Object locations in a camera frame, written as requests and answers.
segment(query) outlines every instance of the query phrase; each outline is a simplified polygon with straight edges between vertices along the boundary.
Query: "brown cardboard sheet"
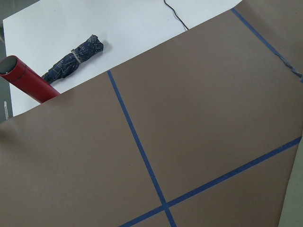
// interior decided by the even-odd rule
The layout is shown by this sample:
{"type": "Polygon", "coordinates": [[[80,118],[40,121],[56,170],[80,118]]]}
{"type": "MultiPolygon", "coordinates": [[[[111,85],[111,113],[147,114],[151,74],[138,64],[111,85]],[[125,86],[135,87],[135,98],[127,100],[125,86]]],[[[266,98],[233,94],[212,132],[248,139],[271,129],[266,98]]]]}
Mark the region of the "brown cardboard sheet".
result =
{"type": "MultiPolygon", "coordinates": [[[[302,84],[231,11],[111,71],[166,201],[302,133],[302,84]]],[[[295,150],[172,207],[177,226],[273,226],[295,150]]],[[[5,227],[119,226],[160,206],[107,74],[0,124],[0,204],[5,227]]]]}
{"type": "Polygon", "coordinates": [[[1,227],[116,227],[160,206],[107,74],[0,124],[1,227]]]}
{"type": "Polygon", "coordinates": [[[303,73],[302,0],[244,0],[235,8],[292,66],[303,73]]]}
{"type": "Polygon", "coordinates": [[[172,207],[177,226],[277,227],[296,149],[172,207]]]}
{"type": "Polygon", "coordinates": [[[167,200],[301,136],[301,82],[231,11],[111,71],[167,200]]]}

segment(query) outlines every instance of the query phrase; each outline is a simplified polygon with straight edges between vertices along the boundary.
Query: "green fabric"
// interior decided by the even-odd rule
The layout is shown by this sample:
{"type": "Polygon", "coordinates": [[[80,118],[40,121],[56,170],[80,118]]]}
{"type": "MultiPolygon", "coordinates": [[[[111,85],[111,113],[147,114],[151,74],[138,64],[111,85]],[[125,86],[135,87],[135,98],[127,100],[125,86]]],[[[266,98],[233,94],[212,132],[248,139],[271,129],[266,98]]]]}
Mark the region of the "green fabric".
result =
{"type": "Polygon", "coordinates": [[[278,227],[303,227],[303,140],[295,157],[278,227]]]}

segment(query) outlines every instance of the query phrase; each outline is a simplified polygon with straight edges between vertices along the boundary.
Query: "gray floor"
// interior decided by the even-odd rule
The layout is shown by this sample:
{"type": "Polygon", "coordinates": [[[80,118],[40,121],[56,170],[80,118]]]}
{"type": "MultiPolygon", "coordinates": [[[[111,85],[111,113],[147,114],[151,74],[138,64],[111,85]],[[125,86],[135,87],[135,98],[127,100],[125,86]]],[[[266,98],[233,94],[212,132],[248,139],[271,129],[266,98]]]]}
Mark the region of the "gray floor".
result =
{"type": "MultiPolygon", "coordinates": [[[[0,0],[0,60],[6,57],[3,19],[25,9],[39,0],[0,0]]],[[[9,117],[12,117],[9,83],[0,77],[0,122],[6,120],[4,101],[7,102],[9,117]]]]}

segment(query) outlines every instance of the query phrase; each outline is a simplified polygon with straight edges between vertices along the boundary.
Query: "dark blue umbrella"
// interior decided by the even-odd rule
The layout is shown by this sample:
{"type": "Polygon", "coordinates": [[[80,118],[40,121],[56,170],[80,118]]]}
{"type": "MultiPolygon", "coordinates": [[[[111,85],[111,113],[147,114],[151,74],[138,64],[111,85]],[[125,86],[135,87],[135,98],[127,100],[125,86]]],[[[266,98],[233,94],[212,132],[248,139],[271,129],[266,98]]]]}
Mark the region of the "dark blue umbrella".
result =
{"type": "Polygon", "coordinates": [[[91,56],[100,51],[103,51],[103,44],[98,40],[96,35],[91,35],[87,41],[53,65],[42,78],[49,84],[60,78],[65,78],[71,75],[82,62],[87,61],[91,56]]]}

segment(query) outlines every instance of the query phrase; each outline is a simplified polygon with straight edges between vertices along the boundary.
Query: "red bottle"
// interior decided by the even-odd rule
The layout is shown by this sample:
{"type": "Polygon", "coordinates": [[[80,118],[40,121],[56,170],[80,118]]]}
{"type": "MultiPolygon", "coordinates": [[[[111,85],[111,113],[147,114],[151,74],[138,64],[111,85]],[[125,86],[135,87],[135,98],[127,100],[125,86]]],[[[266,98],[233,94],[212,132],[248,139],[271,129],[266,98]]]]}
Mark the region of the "red bottle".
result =
{"type": "Polygon", "coordinates": [[[14,55],[0,62],[0,76],[39,103],[60,94],[14,55]]]}

